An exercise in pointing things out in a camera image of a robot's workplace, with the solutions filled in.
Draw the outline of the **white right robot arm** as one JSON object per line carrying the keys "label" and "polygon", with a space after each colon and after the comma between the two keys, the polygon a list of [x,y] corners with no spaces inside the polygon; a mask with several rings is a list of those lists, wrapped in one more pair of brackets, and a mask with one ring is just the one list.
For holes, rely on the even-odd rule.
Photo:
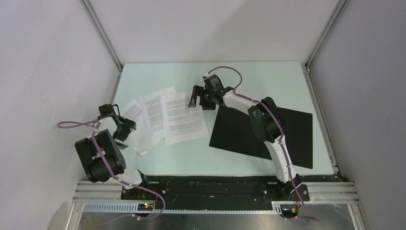
{"label": "white right robot arm", "polygon": [[249,117],[256,138],[265,143],[274,162],[276,177],[282,182],[279,196],[284,200],[293,199],[298,189],[295,185],[296,170],[286,145],[285,132],[274,100],[250,98],[238,93],[232,87],[224,87],[217,75],[203,77],[204,86],[194,85],[188,107],[200,105],[203,109],[216,106],[232,108]]}

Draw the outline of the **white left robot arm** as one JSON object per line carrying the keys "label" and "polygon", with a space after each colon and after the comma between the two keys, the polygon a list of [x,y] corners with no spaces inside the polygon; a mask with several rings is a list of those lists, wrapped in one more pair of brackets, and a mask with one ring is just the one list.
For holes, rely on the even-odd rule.
{"label": "white left robot arm", "polygon": [[74,127],[90,126],[89,137],[75,142],[74,146],[89,181],[117,181],[125,189],[132,189],[139,199],[151,195],[151,186],[140,170],[126,168],[122,150],[130,146],[130,135],[136,131],[136,122],[121,116],[116,104],[99,106],[96,120],[77,123]]}

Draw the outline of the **large printed paper sheet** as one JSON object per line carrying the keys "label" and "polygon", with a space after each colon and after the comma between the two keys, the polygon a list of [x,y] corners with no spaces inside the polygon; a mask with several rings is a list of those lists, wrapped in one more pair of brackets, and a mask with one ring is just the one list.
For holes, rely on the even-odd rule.
{"label": "large printed paper sheet", "polygon": [[192,91],[164,95],[161,98],[163,127],[167,145],[204,138],[208,135],[202,107],[188,107]]}

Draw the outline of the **red and black folder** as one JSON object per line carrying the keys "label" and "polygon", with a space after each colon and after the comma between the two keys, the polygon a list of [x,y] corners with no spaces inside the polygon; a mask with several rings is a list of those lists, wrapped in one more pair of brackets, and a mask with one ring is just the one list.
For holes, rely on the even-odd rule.
{"label": "red and black folder", "polygon": [[[313,168],[313,116],[311,113],[278,108],[293,165]],[[249,117],[234,109],[218,107],[209,146],[271,160],[270,153],[252,130]]]}

